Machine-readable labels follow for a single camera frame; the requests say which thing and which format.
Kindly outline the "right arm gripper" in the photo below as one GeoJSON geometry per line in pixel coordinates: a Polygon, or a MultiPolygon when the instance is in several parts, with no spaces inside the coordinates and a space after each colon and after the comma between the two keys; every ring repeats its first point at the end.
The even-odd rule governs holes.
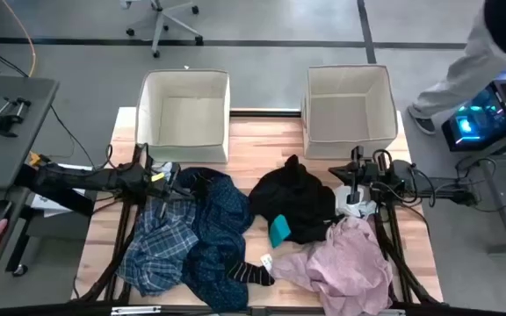
{"type": "Polygon", "coordinates": [[[386,174],[389,163],[389,152],[386,149],[377,149],[370,159],[364,158],[364,148],[356,146],[351,150],[349,167],[331,167],[329,173],[336,176],[344,185],[351,187],[349,204],[354,205],[361,200],[359,185],[369,186],[386,174]]]}

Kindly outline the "grey white striped cloth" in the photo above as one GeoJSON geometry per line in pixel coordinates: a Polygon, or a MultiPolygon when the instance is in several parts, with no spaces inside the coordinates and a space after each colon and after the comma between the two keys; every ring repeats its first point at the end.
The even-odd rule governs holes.
{"type": "Polygon", "coordinates": [[[180,170],[180,165],[177,162],[155,162],[151,166],[151,171],[154,174],[163,173],[165,176],[170,177],[180,170]]]}

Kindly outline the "navy dotted garment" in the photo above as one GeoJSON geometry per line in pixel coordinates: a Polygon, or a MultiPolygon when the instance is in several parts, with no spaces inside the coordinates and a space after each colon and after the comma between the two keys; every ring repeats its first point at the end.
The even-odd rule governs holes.
{"type": "Polygon", "coordinates": [[[252,225],[248,197],[231,176],[215,169],[184,169],[177,182],[194,196],[192,232],[198,242],[184,259],[182,281],[215,312],[237,312],[249,301],[248,287],[228,276],[245,259],[243,234],[252,225]]]}

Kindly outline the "white dark patterned cloth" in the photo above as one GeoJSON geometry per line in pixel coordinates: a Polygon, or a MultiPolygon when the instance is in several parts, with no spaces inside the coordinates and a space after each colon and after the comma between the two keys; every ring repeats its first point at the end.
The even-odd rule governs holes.
{"type": "Polygon", "coordinates": [[[375,201],[361,201],[355,205],[355,215],[360,219],[367,220],[371,215],[375,214],[378,209],[379,206],[375,201]]]}

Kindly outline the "black garment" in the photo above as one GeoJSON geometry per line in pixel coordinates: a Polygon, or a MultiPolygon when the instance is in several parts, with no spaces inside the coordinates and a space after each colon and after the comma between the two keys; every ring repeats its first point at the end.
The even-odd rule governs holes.
{"type": "Polygon", "coordinates": [[[291,230],[286,240],[298,244],[325,241],[329,227],[343,218],[336,214],[333,190],[310,174],[295,154],[260,178],[249,194],[249,210],[270,225],[284,216],[291,230]]]}

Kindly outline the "blue plaid shirt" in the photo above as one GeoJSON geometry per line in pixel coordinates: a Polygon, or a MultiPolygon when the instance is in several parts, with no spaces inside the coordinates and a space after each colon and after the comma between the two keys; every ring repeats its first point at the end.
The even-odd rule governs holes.
{"type": "Polygon", "coordinates": [[[192,200],[150,198],[135,222],[117,276],[142,296],[160,296],[180,284],[184,259],[199,241],[192,231],[196,210],[192,200]]]}

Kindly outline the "beige fabric storage bin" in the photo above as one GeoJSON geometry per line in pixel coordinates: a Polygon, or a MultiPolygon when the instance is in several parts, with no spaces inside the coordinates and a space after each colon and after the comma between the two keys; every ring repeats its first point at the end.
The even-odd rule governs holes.
{"type": "Polygon", "coordinates": [[[387,148],[398,135],[390,76],[383,65],[315,66],[301,103],[304,156],[344,160],[357,146],[387,148]]]}
{"type": "Polygon", "coordinates": [[[135,114],[135,141],[159,162],[226,163],[230,78],[216,69],[149,72],[135,114]]]}

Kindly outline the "teal sock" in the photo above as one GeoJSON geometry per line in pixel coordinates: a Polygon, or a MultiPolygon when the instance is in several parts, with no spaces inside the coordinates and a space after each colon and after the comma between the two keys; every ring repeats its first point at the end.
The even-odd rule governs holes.
{"type": "Polygon", "coordinates": [[[286,217],[279,214],[269,226],[269,240],[273,248],[278,248],[291,234],[286,217]]]}

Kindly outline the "pink garment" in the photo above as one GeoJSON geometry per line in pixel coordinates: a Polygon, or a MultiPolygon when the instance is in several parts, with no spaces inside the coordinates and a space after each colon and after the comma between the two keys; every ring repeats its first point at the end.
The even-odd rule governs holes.
{"type": "Polygon", "coordinates": [[[316,293],[326,316],[377,315],[391,305],[392,266],[363,219],[342,219],[324,241],[274,259],[270,273],[316,293]]]}

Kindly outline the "black striped sock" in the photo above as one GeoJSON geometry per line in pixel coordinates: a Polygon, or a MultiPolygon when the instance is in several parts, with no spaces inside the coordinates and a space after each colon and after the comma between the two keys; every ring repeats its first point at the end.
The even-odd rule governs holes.
{"type": "Polygon", "coordinates": [[[244,261],[233,261],[226,264],[226,275],[242,284],[259,284],[272,286],[275,279],[265,266],[256,266],[244,261]]]}

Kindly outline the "black desk leg base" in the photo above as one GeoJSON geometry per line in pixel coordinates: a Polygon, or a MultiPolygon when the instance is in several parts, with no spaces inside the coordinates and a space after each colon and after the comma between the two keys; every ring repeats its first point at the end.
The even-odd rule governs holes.
{"type": "Polygon", "coordinates": [[[23,219],[25,223],[5,267],[5,271],[10,272],[14,277],[21,277],[28,271],[28,268],[21,263],[21,259],[30,239],[27,231],[35,213],[35,210],[27,204],[31,193],[38,194],[87,217],[93,211],[94,203],[88,197],[61,184],[44,184],[39,180],[39,177],[39,169],[24,164],[15,178],[13,189],[20,188],[23,196],[20,199],[12,199],[13,210],[10,222],[15,224],[18,219],[23,219]]]}

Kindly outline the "person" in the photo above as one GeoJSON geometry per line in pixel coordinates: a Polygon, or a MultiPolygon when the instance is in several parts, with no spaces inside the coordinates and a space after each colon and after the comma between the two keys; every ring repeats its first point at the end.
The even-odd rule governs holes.
{"type": "Polygon", "coordinates": [[[467,37],[464,53],[436,84],[422,91],[408,114],[424,133],[433,135],[432,117],[476,97],[506,72],[506,0],[484,0],[467,37]]]}

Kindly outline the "grey office chair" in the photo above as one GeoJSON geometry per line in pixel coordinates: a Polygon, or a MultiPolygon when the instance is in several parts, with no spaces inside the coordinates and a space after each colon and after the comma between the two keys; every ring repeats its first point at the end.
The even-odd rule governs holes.
{"type": "Polygon", "coordinates": [[[152,56],[155,59],[160,57],[159,40],[164,32],[170,29],[170,25],[174,25],[179,29],[186,31],[194,36],[195,46],[203,46],[203,36],[194,28],[181,21],[176,15],[181,11],[189,10],[193,15],[199,15],[200,8],[191,0],[186,0],[182,4],[171,7],[163,7],[161,0],[149,0],[151,9],[155,13],[154,19],[154,34],[151,40],[152,56]]]}

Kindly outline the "black rail strip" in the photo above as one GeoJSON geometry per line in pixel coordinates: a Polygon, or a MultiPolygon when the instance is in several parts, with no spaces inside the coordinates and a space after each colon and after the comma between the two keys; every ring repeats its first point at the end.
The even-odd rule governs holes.
{"type": "Polygon", "coordinates": [[[294,109],[269,109],[269,110],[231,110],[230,116],[233,118],[288,118],[296,119],[301,117],[301,111],[294,109]]]}

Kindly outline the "black metal robot frame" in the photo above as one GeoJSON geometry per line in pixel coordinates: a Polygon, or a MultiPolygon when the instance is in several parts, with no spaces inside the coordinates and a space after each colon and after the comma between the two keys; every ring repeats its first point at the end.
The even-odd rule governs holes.
{"type": "MultiPolygon", "coordinates": [[[[89,292],[80,298],[62,304],[0,308],[0,316],[207,316],[215,313],[210,308],[192,310],[181,305],[129,305],[124,298],[98,301],[97,296],[112,281],[133,237],[129,234],[124,241],[117,243],[116,255],[89,292]]],[[[422,304],[394,302],[382,313],[394,316],[506,316],[506,312],[451,307],[434,300],[420,284],[414,287],[424,300],[422,304]]]]}

